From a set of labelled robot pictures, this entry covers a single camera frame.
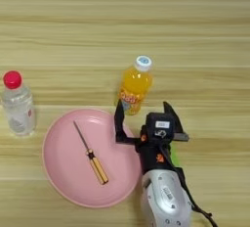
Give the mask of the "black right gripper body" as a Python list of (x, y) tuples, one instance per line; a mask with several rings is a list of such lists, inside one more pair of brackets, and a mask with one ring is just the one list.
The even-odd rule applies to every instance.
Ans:
[(161, 150), (148, 141), (145, 125), (142, 126), (140, 134), (141, 138), (137, 142), (135, 150), (139, 154), (143, 174), (154, 169), (173, 170), (173, 167), (163, 156)]

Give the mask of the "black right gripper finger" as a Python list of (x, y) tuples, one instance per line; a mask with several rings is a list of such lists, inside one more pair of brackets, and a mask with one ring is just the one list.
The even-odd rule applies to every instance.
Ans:
[(137, 138), (128, 137), (123, 129), (124, 122), (124, 109), (121, 101), (118, 101), (115, 115), (114, 115), (114, 126), (115, 126), (115, 139), (117, 143), (127, 144), (127, 145), (136, 145), (138, 142)]
[(174, 111), (174, 109), (172, 108), (172, 106), (167, 103), (164, 102), (163, 103), (163, 107), (164, 107), (164, 112), (166, 114), (169, 114), (172, 118), (174, 118), (174, 141), (180, 141), (180, 142), (187, 142), (189, 140), (189, 136), (185, 133), (181, 121), (178, 117), (178, 115), (176, 114), (176, 112)]

